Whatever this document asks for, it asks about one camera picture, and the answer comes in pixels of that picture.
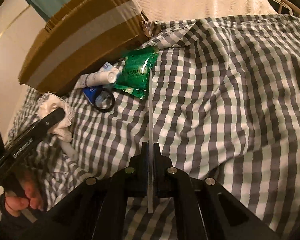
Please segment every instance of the finger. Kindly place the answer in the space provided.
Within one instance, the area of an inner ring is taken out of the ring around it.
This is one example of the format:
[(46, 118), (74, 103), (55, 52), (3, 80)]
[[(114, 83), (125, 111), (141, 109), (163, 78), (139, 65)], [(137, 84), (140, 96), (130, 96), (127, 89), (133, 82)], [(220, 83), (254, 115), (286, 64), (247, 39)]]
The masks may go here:
[(26, 198), (6, 196), (5, 206), (9, 214), (13, 216), (19, 216), (19, 211), (29, 206), (29, 200)]
[(25, 167), (16, 167), (14, 173), (22, 188), (31, 193), (31, 189), (36, 186), (31, 171)]
[(39, 209), (39, 206), (40, 206), (40, 200), (38, 198), (30, 199), (30, 207), (32, 209)]
[(36, 197), (36, 186), (33, 181), (25, 181), (22, 183), (22, 187), (25, 191), (27, 198), (34, 198)]
[(13, 210), (12, 208), (10, 208), (9, 206), (8, 206), (8, 204), (7, 203), (5, 203), (5, 208), (6, 208), (6, 211), (10, 214), (10, 215), (12, 215), (12, 216), (14, 216), (14, 217), (18, 217), (18, 216), (20, 216), (21, 215), (21, 211), (15, 211), (15, 210)]
[(43, 211), (43, 199), (39, 193), (39, 206), (38, 209), (40, 209), (41, 211)]

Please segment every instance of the gingham fabric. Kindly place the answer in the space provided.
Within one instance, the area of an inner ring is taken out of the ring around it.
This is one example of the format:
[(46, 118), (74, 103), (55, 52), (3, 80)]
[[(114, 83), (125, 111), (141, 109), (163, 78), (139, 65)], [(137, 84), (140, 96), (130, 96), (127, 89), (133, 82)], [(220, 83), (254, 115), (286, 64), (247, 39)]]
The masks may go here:
[[(230, 16), (160, 24), (153, 68), (154, 142), (193, 178), (214, 176), (285, 237), (300, 223), (300, 19)], [(122, 67), (123, 62), (115, 64)], [(64, 99), (75, 117), (77, 163), (52, 135), (26, 161), (45, 186), (51, 208), (83, 178), (112, 176), (148, 140), (148, 102), (115, 92), (98, 113), (80, 90)], [(10, 139), (38, 119), (30, 89)], [(129, 199), (125, 239), (176, 239), (173, 201), (153, 214)]]

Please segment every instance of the black metal bracket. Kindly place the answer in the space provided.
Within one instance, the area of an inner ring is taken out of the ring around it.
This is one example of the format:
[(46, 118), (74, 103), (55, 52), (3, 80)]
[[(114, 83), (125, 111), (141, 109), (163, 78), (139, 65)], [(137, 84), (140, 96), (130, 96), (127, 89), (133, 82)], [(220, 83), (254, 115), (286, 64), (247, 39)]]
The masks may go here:
[[(213, 178), (190, 178), (154, 144), (156, 197), (173, 197), (178, 240), (279, 239)], [(122, 239), (128, 197), (146, 197), (148, 145), (111, 178), (86, 179), (20, 240)]]

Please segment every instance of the screw head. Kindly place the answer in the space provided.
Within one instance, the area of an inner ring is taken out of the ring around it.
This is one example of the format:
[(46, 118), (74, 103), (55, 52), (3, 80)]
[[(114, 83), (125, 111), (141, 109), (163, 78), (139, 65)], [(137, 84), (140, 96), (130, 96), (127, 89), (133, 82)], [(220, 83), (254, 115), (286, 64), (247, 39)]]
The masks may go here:
[(94, 185), (96, 182), (97, 182), (97, 179), (94, 177), (87, 178), (87, 180), (86, 180), (87, 185)]
[(175, 167), (170, 167), (167, 169), (167, 172), (170, 173), (170, 174), (176, 174), (177, 173), (177, 168)]
[(124, 169), (124, 172), (127, 174), (132, 174), (134, 173), (134, 168), (133, 167), (127, 167)]
[(209, 185), (212, 186), (216, 183), (216, 181), (214, 180), (214, 178), (206, 178), (205, 182)]

